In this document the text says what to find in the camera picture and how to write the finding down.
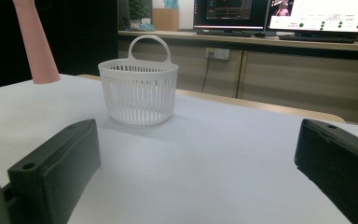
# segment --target wooden cabinet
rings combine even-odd
[[[177,31],[179,10],[177,8],[153,8],[152,23],[158,31]]]
[[[159,35],[167,42],[172,62],[179,65],[178,89],[201,91],[205,83],[205,93],[319,111],[358,123],[358,60],[351,58],[358,55],[358,44],[321,45],[275,37],[243,39],[183,32],[120,32],[120,57],[127,57],[133,38],[145,34]],[[229,60],[208,62],[205,48],[230,49]],[[309,55],[297,55],[298,52],[290,52],[292,49]],[[313,56],[322,50],[326,53]],[[347,58],[332,58],[336,50],[346,52]],[[164,48],[157,43],[137,44],[133,55],[148,61],[166,59]]]

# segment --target table surface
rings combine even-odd
[[[61,77],[0,88],[0,185],[55,133],[96,119],[103,166],[69,223],[349,223],[294,164],[304,117],[177,94],[172,118],[129,128],[108,117],[100,81]]]

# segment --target basket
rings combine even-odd
[[[165,62],[137,60],[132,47],[140,39],[157,40],[167,51]],[[167,44],[157,36],[141,35],[130,44],[129,57],[98,64],[110,118],[122,124],[158,124],[173,114],[178,66]]]

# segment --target desk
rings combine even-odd
[[[0,185],[16,161],[96,119],[103,167],[69,223],[349,223],[293,162],[303,117],[177,94],[172,118],[108,118],[101,82],[62,75],[0,88]],[[358,136],[358,126],[329,121]]]
[[[119,32],[119,57],[128,56],[133,38],[149,34],[169,45],[172,62],[179,65],[179,89],[201,91],[204,85],[204,92],[214,95],[321,111],[358,123],[358,43]],[[134,57],[164,61],[165,50],[154,42],[137,43]],[[208,63],[205,47],[231,49],[229,59]]]
[[[284,41],[277,36],[266,38],[197,35],[191,32],[128,32],[119,31],[119,40],[133,40],[139,35],[157,35],[168,44],[220,49],[240,49],[291,55],[358,60],[358,43],[339,44],[321,42]]]

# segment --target computer monitor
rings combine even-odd
[[[195,30],[263,31],[269,0],[194,0]]]
[[[267,30],[358,36],[358,0],[270,0]]]

